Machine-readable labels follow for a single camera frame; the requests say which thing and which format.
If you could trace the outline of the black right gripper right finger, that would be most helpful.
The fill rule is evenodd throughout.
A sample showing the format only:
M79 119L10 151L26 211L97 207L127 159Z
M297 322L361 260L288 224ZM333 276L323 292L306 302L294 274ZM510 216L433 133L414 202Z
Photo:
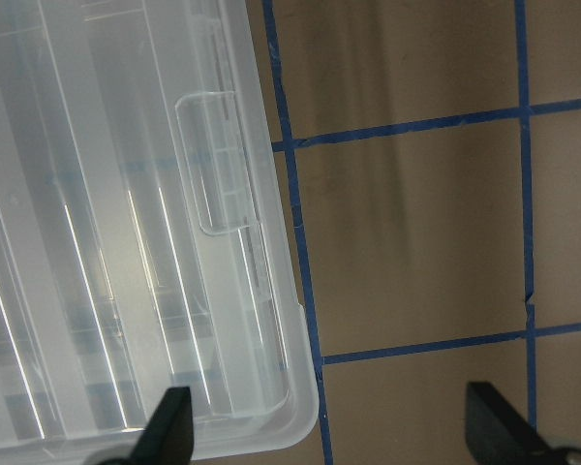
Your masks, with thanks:
M476 464L579 464L581 450L550 447L489 382L469 382L465 442Z

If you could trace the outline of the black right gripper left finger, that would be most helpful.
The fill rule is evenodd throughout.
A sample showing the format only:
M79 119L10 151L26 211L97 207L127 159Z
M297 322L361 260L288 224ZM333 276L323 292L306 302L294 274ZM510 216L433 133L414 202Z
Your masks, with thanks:
M128 456L129 464L190 464L195 449L189 387L170 387Z

